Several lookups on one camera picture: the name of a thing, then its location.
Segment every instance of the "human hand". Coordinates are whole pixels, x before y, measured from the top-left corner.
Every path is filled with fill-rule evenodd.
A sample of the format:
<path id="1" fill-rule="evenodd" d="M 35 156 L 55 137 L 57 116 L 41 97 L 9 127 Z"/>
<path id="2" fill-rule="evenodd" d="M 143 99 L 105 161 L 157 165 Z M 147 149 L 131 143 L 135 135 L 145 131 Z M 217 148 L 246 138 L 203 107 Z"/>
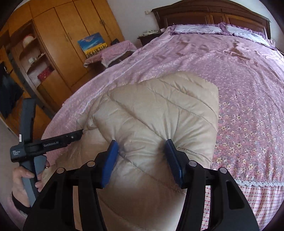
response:
<path id="1" fill-rule="evenodd" d="M 48 161 L 45 163 L 46 167 L 50 167 L 50 164 Z M 25 169 L 22 166 L 19 166 L 13 170 L 13 187 L 12 187 L 12 193 L 14 197 L 22 203 L 26 207 L 30 207 L 29 198 L 27 195 L 27 192 L 24 188 L 22 177 L 24 178 L 34 178 L 34 174 L 31 173 L 29 170 Z M 37 176 L 38 182 L 36 182 L 35 186 L 38 189 L 39 192 L 43 189 L 43 183 L 41 181 L 42 173 Z"/>

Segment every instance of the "floor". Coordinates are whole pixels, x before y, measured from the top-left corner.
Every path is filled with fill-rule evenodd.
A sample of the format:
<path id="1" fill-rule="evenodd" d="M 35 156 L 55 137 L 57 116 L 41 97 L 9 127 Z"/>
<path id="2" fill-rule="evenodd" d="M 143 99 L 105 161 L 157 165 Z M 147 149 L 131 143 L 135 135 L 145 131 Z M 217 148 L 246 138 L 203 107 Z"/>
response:
<path id="1" fill-rule="evenodd" d="M 10 148 L 18 143 L 18 138 L 0 120 L 0 202 L 5 210 L 12 189 L 12 171 L 19 166 L 11 162 Z"/>

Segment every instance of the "pink sleeve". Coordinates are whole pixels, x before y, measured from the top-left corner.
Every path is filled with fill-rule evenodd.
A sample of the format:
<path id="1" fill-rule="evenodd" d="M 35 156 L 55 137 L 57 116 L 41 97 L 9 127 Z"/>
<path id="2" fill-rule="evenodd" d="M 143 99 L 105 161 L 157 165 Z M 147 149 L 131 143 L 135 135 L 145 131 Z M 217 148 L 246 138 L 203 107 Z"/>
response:
<path id="1" fill-rule="evenodd" d="M 22 230 L 24 223 L 26 221 L 27 215 L 23 212 L 20 212 L 14 205 L 12 201 L 12 195 L 8 197 L 8 209 L 7 214 L 11 218 L 11 220 L 15 223 L 15 225 Z"/>

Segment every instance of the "black wristband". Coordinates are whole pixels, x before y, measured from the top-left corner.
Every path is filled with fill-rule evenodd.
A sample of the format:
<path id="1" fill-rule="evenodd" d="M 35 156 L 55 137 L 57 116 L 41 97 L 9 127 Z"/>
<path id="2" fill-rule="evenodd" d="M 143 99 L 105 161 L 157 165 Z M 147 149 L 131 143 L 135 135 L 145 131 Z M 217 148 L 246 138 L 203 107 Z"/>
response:
<path id="1" fill-rule="evenodd" d="M 21 202 L 19 202 L 19 201 L 14 197 L 13 193 L 12 193 L 12 201 L 13 201 L 15 207 L 16 207 L 18 210 L 22 211 L 22 212 L 25 213 L 25 214 L 29 214 L 29 213 L 30 213 L 30 211 L 31 211 L 32 208 L 31 208 L 31 207 L 26 207 L 26 206 L 24 206 Z"/>

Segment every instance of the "blue gripper pad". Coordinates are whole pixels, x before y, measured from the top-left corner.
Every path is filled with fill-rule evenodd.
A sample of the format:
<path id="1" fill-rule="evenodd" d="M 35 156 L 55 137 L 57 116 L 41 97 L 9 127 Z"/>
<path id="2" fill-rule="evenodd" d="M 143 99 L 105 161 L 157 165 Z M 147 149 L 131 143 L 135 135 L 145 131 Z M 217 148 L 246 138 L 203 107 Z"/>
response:
<path id="1" fill-rule="evenodd" d="M 181 188 L 183 185 L 183 169 L 177 156 L 179 151 L 176 150 L 176 147 L 171 139 L 166 141 L 164 151 L 175 182 Z"/>
<path id="2" fill-rule="evenodd" d="M 105 160 L 105 165 L 102 170 L 101 186 L 103 188 L 109 183 L 117 155 L 118 155 L 118 143 L 115 140 L 112 140 L 108 147 L 107 158 Z"/>

